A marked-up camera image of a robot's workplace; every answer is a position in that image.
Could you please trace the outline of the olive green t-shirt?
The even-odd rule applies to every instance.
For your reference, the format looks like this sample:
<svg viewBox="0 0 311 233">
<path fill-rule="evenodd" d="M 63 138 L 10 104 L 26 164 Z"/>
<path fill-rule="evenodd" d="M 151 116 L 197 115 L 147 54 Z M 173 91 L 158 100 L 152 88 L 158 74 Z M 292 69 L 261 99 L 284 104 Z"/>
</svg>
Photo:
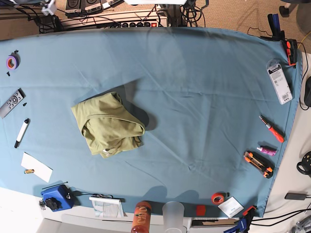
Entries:
<svg viewBox="0 0 311 233">
<path fill-rule="evenodd" d="M 145 125 L 126 110 L 117 92 L 87 99 L 71 111 L 92 155 L 108 158 L 141 146 Z"/>
</svg>

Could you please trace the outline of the black power adapter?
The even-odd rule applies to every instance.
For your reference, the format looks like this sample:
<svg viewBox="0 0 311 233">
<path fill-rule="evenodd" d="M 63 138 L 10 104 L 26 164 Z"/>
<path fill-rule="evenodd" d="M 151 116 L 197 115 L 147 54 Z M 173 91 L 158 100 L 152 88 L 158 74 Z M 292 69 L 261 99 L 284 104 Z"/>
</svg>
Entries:
<svg viewBox="0 0 311 233">
<path fill-rule="evenodd" d="M 308 194 L 305 193 L 287 193 L 284 197 L 285 200 L 305 200 L 308 198 Z"/>
</svg>

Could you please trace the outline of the orange drink bottle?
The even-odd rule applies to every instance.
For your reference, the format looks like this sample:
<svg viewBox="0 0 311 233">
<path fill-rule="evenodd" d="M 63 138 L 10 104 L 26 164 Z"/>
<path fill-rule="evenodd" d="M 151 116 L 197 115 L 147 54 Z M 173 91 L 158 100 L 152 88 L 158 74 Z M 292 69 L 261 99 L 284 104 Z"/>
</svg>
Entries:
<svg viewBox="0 0 311 233">
<path fill-rule="evenodd" d="M 136 204 L 131 233 L 149 233 L 152 207 L 149 202 Z"/>
</svg>

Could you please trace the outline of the grey remote control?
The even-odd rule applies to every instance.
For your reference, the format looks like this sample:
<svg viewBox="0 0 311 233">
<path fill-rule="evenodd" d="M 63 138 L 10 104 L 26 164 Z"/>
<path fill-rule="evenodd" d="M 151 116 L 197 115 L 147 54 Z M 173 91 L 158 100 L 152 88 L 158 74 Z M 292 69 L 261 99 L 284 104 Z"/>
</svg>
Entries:
<svg viewBox="0 0 311 233">
<path fill-rule="evenodd" d="M 1 106 L 0 117 L 5 118 L 23 99 L 25 94 L 21 88 L 19 88 L 14 94 Z"/>
</svg>

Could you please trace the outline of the purple tape roll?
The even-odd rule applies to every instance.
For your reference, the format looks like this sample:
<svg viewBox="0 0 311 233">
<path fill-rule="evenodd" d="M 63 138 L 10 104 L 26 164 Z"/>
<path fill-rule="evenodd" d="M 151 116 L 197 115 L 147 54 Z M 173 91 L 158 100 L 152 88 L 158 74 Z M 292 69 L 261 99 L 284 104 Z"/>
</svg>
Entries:
<svg viewBox="0 0 311 233">
<path fill-rule="evenodd" d="M 6 66 L 9 70 L 15 70 L 20 64 L 19 56 L 15 53 L 12 53 L 8 56 L 6 60 Z"/>
</svg>

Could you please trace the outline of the white power strip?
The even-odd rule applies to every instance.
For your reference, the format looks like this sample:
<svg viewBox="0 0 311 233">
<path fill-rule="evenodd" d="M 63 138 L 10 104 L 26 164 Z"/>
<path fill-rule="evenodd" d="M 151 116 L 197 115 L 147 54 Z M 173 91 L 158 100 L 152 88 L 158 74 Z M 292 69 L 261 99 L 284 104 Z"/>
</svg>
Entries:
<svg viewBox="0 0 311 233">
<path fill-rule="evenodd" d="M 135 27 L 169 27 L 166 16 L 155 10 L 124 12 L 107 12 L 105 14 L 72 17 L 61 20 L 65 30 L 82 28 L 135 28 Z"/>
</svg>

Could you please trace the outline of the small yellow battery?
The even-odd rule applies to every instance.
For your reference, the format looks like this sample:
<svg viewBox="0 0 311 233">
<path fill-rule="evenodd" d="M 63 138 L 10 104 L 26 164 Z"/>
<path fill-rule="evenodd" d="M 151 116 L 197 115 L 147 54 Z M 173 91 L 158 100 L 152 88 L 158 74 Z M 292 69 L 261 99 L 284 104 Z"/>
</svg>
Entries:
<svg viewBox="0 0 311 233">
<path fill-rule="evenodd" d="M 31 174 L 31 173 L 34 173 L 35 170 L 34 169 L 27 169 L 24 171 L 25 174 Z"/>
</svg>

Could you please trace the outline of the white paper sheet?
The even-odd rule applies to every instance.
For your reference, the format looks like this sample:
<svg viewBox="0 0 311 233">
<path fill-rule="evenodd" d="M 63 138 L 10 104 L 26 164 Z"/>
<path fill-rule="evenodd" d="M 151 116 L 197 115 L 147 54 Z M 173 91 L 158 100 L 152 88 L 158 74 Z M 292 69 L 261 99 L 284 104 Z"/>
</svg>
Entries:
<svg viewBox="0 0 311 233">
<path fill-rule="evenodd" d="M 25 168 L 25 170 L 34 169 L 34 175 L 47 183 L 50 181 L 53 170 L 25 152 L 23 153 L 21 166 Z"/>
</svg>

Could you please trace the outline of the white black marker pen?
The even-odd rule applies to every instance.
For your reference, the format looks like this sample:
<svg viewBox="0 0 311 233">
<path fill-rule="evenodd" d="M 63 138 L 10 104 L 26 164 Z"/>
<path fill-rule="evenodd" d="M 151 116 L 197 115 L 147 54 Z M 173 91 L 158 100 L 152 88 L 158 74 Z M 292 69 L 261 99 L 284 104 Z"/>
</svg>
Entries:
<svg viewBox="0 0 311 233">
<path fill-rule="evenodd" d="M 24 136 L 24 134 L 25 134 L 25 132 L 27 130 L 27 127 L 28 127 L 29 123 L 30 123 L 30 119 L 29 118 L 27 118 L 27 119 L 25 119 L 23 121 L 23 124 L 22 124 L 22 126 L 20 128 L 20 131 L 19 131 L 18 135 L 17 135 L 17 139 L 16 139 L 16 142 L 15 142 L 14 148 L 17 149 L 19 147 L 19 145 L 20 145 L 20 143 L 22 141 L 22 138 L 23 138 L 23 136 Z"/>
</svg>

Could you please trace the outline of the orange tape roll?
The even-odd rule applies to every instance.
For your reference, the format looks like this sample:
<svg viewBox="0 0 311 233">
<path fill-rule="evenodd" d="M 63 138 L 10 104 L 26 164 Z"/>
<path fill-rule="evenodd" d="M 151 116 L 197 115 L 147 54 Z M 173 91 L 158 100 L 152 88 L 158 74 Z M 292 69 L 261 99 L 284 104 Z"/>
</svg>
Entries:
<svg viewBox="0 0 311 233">
<path fill-rule="evenodd" d="M 226 193 L 214 193 L 212 196 L 211 196 L 211 201 L 213 204 L 215 205 L 219 205 L 219 204 L 222 204 L 226 198 L 227 194 Z"/>
</svg>

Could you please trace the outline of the translucent plastic cup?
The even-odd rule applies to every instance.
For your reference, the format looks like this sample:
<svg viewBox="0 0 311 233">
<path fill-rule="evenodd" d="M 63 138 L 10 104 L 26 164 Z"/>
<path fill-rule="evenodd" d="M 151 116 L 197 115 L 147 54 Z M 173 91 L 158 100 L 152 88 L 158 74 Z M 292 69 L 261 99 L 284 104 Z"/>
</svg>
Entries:
<svg viewBox="0 0 311 233">
<path fill-rule="evenodd" d="M 182 233 L 184 205 L 180 202 L 170 201 L 164 204 L 163 227 L 165 233 Z"/>
</svg>

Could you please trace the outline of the blue orange bar clamp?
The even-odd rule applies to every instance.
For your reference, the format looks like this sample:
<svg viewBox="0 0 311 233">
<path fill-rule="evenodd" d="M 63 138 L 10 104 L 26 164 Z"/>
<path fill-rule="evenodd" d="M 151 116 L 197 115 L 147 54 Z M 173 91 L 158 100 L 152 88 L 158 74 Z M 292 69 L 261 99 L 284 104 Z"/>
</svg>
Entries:
<svg viewBox="0 0 311 233">
<path fill-rule="evenodd" d="M 257 207 L 254 205 L 249 207 L 243 212 L 243 216 L 235 222 L 236 226 L 224 231 L 224 233 L 248 233 L 256 210 Z"/>
</svg>

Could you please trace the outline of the purple glue tube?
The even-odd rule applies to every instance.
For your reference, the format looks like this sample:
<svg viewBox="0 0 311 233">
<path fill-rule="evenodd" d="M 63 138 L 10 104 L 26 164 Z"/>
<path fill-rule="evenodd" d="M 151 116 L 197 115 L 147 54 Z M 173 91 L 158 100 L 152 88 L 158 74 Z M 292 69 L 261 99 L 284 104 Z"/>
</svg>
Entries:
<svg viewBox="0 0 311 233">
<path fill-rule="evenodd" d="M 257 150 L 270 156 L 275 156 L 277 152 L 275 149 L 270 149 L 265 146 L 257 147 Z"/>
</svg>

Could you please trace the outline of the small red block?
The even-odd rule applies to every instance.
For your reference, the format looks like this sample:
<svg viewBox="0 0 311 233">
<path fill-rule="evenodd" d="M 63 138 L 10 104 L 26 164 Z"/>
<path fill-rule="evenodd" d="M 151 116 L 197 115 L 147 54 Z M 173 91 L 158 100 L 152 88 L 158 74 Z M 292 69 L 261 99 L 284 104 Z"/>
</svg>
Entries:
<svg viewBox="0 0 311 233">
<path fill-rule="evenodd" d="M 197 205 L 196 206 L 196 215 L 197 216 L 205 216 L 206 214 L 206 206 L 205 205 Z"/>
</svg>

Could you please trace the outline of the white paper booklet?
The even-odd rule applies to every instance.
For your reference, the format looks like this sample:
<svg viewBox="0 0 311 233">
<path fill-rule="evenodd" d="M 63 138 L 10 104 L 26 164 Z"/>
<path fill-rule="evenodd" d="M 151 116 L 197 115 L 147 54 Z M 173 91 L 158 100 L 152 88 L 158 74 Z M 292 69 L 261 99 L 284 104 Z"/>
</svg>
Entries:
<svg viewBox="0 0 311 233">
<path fill-rule="evenodd" d="M 89 197 L 93 205 L 95 217 L 121 218 L 124 217 L 120 199 Z"/>
</svg>

